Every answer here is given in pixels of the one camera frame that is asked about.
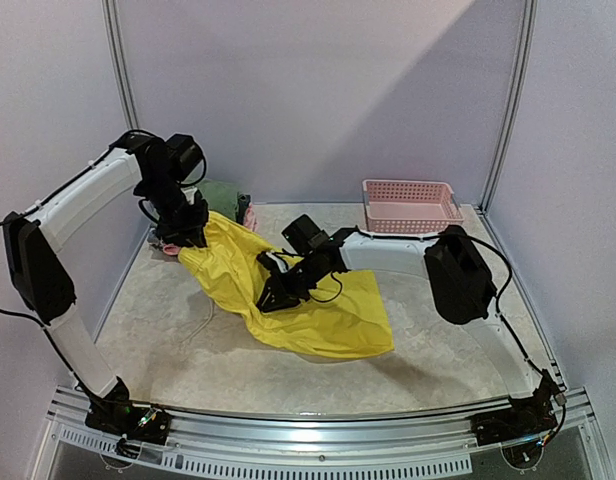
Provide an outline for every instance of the yellow garment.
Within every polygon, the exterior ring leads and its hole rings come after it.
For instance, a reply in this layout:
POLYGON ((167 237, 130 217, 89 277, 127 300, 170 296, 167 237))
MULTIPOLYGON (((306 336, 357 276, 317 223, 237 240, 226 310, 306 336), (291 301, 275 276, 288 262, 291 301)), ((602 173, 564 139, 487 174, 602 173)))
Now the yellow garment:
MULTIPOLYGON (((183 248, 179 261, 217 305, 238 313, 259 341, 297 353, 364 358, 394 349, 392 330, 372 272, 350 272, 332 302, 302 302, 295 308, 261 313, 256 306, 269 273, 257 262, 264 250, 278 250, 256 233, 216 212, 204 228, 207 248, 183 248)), ((332 298, 339 285, 319 282, 313 296, 332 298)))

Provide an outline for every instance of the pink plastic basket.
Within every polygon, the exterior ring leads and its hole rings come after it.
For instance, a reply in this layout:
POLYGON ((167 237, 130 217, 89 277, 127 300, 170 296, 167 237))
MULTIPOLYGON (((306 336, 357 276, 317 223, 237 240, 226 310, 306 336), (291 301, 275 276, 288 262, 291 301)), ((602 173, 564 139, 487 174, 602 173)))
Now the pink plastic basket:
POLYGON ((371 232, 440 232, 464 221, 447 183, 364 180, 363 189, 366 225, 371 232))

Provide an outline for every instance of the green cloth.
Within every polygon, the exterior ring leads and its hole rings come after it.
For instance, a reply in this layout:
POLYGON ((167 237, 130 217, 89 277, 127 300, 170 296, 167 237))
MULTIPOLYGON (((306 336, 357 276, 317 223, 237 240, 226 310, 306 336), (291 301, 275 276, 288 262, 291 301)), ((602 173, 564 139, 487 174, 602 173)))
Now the green cloth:
POLYGON ((222 214, 233 222, 239 222, 239 197, 242 193, 237 185, 204 179, 197 188, 208 202, 210 210, 222 214))

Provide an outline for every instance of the black cable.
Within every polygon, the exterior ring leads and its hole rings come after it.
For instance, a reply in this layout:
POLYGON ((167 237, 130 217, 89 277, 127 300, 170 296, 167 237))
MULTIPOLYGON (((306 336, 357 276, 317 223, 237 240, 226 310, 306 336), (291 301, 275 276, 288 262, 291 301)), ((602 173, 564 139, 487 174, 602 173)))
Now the black cable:
POLYGON ((312 298, 315 302, 318 302, 318 303, 330 303, 330 302, 336 300, 337 297, 339 297, 339 295, 341 295, 341 292, 344 291, 344 284, 341 283, 341 280, 339 280, 337 277, 335 277, 335 272, 330 272, 330 278, 332 278, 335 282, 337 282, 339 284, 339 291, 332 298, 329 298, 328 300, 320 300, 319 298, 313 297, 312 294, 309 294, 310 298, 312 298))
POLYGON ((86 173, 88 173, 90 170, 92 170, 92 167, 95 167, 97 165, 99 165, 101 162, 104 161, 104 159, 110 154, 110 152, 112 152, 112 150, 115 148, 114 145, 118 144, 119 142, 121 142, 125 137, 127 137, 128 135, 131 135, 133 133, 141 133, 144 135, 148 135, 150 137, 156 137, 157 135, 155 135, 152 132, 149 132, 147 130, 141 130, 141 129, 132 129, 132 130, 128 130, 126 132, 124 132, 117 140, 115 140, 109 147, 108 149, 101 154, 97 160, 95 160, 92 165, 89 165, 88 167, 84 168, 83 170, 81 170, 79 173, 77 173, 76 175, 74 175, 72 178, 70 178, 68 181, 64 182, 61 186, 59 186, 58 188, 56 188, 52 193, 50 193, 50 195, 48 195, 46 198, 44 198, 41 201, 41 205, 46 205, 48 202, 50 202, 50 200, 52 200, 54 197, 56 197, 57 195, 59 195, 62 191, 64 191, 66 188, 68 188, 70 185, 72 185, 74 182, 76 182, 77 180, 79 180, 81 177, 83 177, 86 173))
POLYGON ((35 322, 39 327, 42 327, 42 328, 44 326, 43 323, 41 323, 41 320, 33 317, 32 315, 28 315, 27 313, 13 312, 12 310, 6 310, 4 308, 0 308, 0 313, 2 315, 8 315, 9 317, 25 318, 26 320, 35 322))
POLYGON ((146 207, 144 206, 144 202, 147 202, 148 199, 147 198, 141 198, 139 199, 139 202, 137 202, 137 205, 139 205, 139 210, 141 210, 141 213, 143 213, 146 217, 148 217, 148 219, 155 223, 155 224, 159 224, 159 223, 163 223, 160 222, 159 219, 153 217, 150 212, 148 212, 148 210, 146 210, 146 207))
POLYGON ((553 441, 553 439, 561 431, 562 427, 564 426, 564 423, 566 423, 566 404, 565 403, 561 406, 561 420, 559 421, 559 425, 557 425, 557 428, 554 431, 548 433, 548 435, 546 436, 546 439, 543 441, 543 447, 545 447, 546 445, 548 445, 550 442, 553 441))
POLYGON ((206 171, 208 170, 208 162, 206 162, 206 156, 204 155, 203 150, 201 150, 201 147, 199 146, 199 144, 195 142, 195 145, 197 145, 197 148, 199 148, 199 150, 201 151, 201 161, 204 162, 204 168, 201 171, 201 175, 199 176, 197 180, 190 182, 190 183, 181 182, 178 184, 180 188, 194 187, 199 182, 201 182, 204 178, 206 178, 206 171))

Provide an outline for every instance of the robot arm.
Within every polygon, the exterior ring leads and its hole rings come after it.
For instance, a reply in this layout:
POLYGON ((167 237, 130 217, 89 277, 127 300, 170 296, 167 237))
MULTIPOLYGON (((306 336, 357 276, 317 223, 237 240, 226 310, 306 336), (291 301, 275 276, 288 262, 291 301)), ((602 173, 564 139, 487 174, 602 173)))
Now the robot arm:
POLYGON ((329 236, 306 215, 283 235, 303 259, 288 268, 274 252, 258 260, 270 272, 257 306, 271 312, 309 301, 324 276, 352 270, 411 274, 430 282, 435 307, 446 321, 461 326, 499 371, 511 408, 472 419, 480 444, 539 434, 556 426, 551 398, 565 397, 547 370, 527 357, 498 311, 492 274, 471 237, 458 226, 423 237, 382 235, 342 228, 329 236))
POLYGON ((205 246, 207 203, 199 192, 189 201, 179 185, 201 160, 203 152, 192 137, 173 135, 165 142, 130 131, 63 189, 23 215, 6 217, 12 283, 90 398, 86 424, 92 428, 163 443, 170 417, 130 400, 128 388, 86 331, 74 284, 56 254, 81 225, 133 186, 135 195, 154 205, 156 232, 166 243, 205 246))

